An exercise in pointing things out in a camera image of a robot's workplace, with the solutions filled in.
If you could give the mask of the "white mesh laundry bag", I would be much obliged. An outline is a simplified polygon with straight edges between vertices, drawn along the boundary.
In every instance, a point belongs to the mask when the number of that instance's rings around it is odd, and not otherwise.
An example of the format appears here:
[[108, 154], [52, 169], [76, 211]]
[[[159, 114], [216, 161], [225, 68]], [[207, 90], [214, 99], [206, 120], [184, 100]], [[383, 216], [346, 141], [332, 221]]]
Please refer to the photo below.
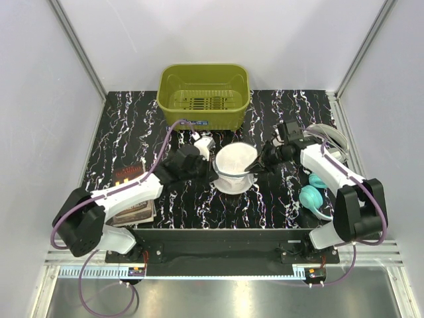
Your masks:
[[234, 142], [224, 146], [213, 161], [218, 178], [214, 186], [222, 193], [239, 195], [246, 192], [255, 182], [254, 174], [245, 169], [258, 156], [254, 146], [245, 142]]

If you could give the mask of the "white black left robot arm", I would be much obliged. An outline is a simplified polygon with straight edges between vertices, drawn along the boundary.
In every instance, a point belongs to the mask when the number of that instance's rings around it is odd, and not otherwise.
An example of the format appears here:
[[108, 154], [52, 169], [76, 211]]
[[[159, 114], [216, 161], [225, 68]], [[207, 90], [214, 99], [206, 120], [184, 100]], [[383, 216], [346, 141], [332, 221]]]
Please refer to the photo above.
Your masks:
[[143, 246], [130, 230], [108, 225], [108, 221], [138, 203], [158, 199], [177, 183], [214, 180], [211, 150], [210, 144], [198, 140], [181, 146], [127, 183], [93, 192], [82, 187], [73, 190], [52, 222], [50, 244], [75, 257], [104, 250], [119, 253], [128, 262], [138, 261]]

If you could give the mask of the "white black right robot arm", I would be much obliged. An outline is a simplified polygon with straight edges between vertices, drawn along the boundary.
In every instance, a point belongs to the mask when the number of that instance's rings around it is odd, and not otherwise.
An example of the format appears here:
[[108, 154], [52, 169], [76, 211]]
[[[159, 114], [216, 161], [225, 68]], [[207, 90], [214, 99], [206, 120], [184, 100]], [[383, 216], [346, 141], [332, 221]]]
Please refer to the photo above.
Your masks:
[[300, 248], [303, 259], [311, 263], [322, 258], [330, 246], [354, 242], [378, 246], [385, 241], [388, 229], [382, 183], [354, 173], [326, 149], [327, 144], [339, 148], [341, 154], [348, 153], [347, 139], [337, 129], [324, 124], [303, 129], [297, 121], [286, 121], [278, 124], [272, 139], [245, 169], [265, 174], [293, 160], [316, 174], [333, 193], [333, 216], [327, 224], [313, 229], [309, 241]]

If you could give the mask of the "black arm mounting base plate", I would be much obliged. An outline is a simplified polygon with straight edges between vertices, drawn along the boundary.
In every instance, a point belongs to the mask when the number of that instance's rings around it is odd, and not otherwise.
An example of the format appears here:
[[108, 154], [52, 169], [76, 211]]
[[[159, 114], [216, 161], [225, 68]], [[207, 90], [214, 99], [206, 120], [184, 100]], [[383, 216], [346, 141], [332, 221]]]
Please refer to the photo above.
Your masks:
[[332, 247], [315, 250], [307, 229], [136, 229], [131, 256], [107, 252], [105, 261], [145, 262], [159, 280], [304, 280], [305, 268], [339, 264]]

